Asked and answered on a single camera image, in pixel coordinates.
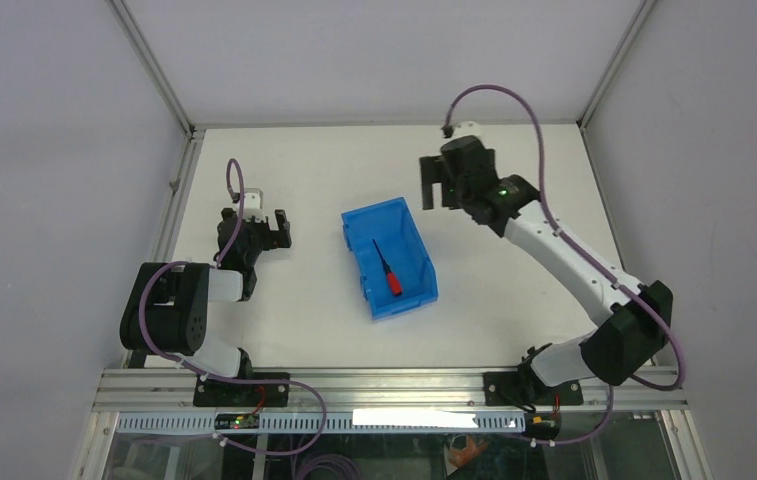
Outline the red handled screwdriver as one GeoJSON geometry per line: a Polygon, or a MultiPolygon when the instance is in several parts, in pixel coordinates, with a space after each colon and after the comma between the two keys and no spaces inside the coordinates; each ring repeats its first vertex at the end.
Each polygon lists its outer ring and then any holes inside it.
{"type": "Polygon", "coordinates": [[[384,272],[385,280],[386,280],[387,286],[388,286],[391,294],[394,297],[401,297],[403,295],[403,287],[401,285],[401,282],[400,282],[399,278],[397,277],[397,275],[395,274],[394,270],[392,269],[392,267],[390,266],[390,264],[388,263],[388,261],[384,257],[384,255],[383,255],[383,253],[382,253],[382,251],[380,249],[380,246],[378,245],[378,242],[375,239],[372,239],[372,243],[373,243],[373,246],[374,246],[374,248],[375,248],[375,250],[376,250],[376,252],[377,252],[377,254],[379,256],[379,259],[380,259],[380,262],[381,262],[381,265],[382,265],[382,269],[383,269],[383,272],[384,272]]]}

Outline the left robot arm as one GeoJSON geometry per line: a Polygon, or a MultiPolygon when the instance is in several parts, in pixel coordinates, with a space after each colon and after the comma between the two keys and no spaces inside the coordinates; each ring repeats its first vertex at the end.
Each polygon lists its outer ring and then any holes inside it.
{"type": "Polygon", "coordinates": [[[205,378],[252,381],[248,353],[210,333],[207,313],[211,303],[250,300],[260,255],[292,246],[286,212],[276,209],[274,220],[271,228],[261,210],[239,219],[235,209],[225,208],[217,225],[217,244],[227,249],[223,260],[142,264],[120,321],[123,347],[159,355],[205,378]]]}

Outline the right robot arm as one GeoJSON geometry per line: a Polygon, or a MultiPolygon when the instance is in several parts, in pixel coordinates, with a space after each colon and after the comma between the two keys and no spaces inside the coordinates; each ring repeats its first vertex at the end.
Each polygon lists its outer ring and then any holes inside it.
{"type": "Polygon", "coordinates": [[[419,160],[422,202],[461,209],[535,259],[578,301],[596,328],[559,344],[530,349],[518,366],[521,389],[541,395],[567,381],[596,377],[612,386],[663,349],[671,325],[673,294],[663,282],[644,283],[617,271],[550,220],[537,188],[519,175],[499,177],[495,152],[474,136],[444,144],[419,160]]]}

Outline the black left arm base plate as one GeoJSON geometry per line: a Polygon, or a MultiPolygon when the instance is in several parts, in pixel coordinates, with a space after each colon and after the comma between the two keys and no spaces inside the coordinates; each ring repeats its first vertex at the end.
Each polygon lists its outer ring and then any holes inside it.
{"type": "Polygon", "coordinates": [[[237,408],[251,410],[258,405],[282,408],[288,405],[290,374],[283,371],[259,372],[252,377],[257,385],[236,385],[218,380],[197,378],[194,407],[237,408]]]}

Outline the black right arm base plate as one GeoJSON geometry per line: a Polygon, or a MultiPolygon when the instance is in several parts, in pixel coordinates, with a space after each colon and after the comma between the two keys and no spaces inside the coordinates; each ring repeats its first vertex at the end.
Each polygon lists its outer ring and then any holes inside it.
{"type": "Polygon", "coordinates": [[[487,371],[482,374],[482,381],[487,406],[554,407],[584,403],[577,381],[550,387],[518,371],[487,371]]]}

